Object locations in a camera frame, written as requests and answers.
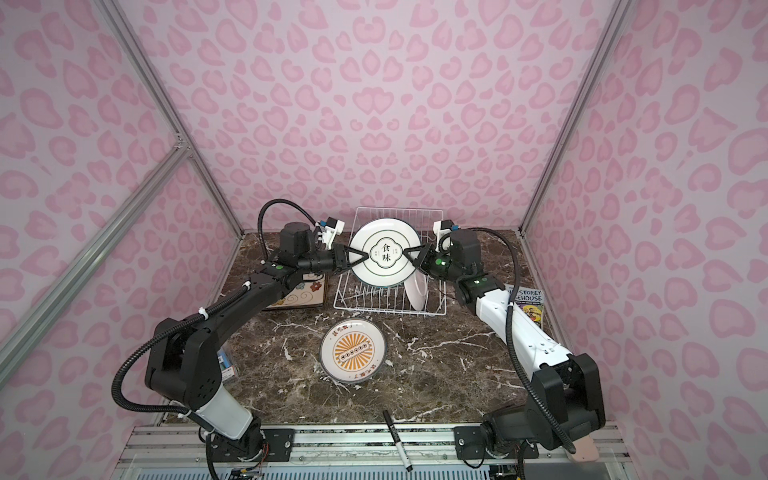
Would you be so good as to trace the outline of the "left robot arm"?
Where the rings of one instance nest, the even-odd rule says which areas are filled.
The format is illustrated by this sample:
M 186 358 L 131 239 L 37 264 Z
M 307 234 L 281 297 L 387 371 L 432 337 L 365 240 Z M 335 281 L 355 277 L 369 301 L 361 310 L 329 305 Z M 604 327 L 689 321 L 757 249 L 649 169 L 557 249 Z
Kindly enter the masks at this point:
M 255 428 L 254 415 L 223 385 L 218 351 L 254 316 L 286 297 L 307 274 L 337 274 L 369 255 L 348 245 L 322 246 L 319 234 L 300 222 L 280 232 L 279 247 L 218 307 L 158 325 L 149 349 L 145 384 L 171 400 L 180 413 L 221 436 L 239 441 Z

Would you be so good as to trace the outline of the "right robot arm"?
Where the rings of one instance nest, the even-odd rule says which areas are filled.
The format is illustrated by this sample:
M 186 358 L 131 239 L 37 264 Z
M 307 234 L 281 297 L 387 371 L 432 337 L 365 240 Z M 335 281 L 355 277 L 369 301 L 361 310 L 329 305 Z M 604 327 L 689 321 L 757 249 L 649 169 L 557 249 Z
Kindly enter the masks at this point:
M 538 327 L 515 293 L 487 272 L 481 232 L 454 229 L 434 245 L 405 249 L 404 256 L 428 277 L 452 284 L 457 301 L 503 340 L 527 394 L 522 407 L 484 415 L 485 447 L 494 455 L 525 444 L 576 454 L 577 441 L 606 423 L 599 368 L 589 355 L 573 354 Z

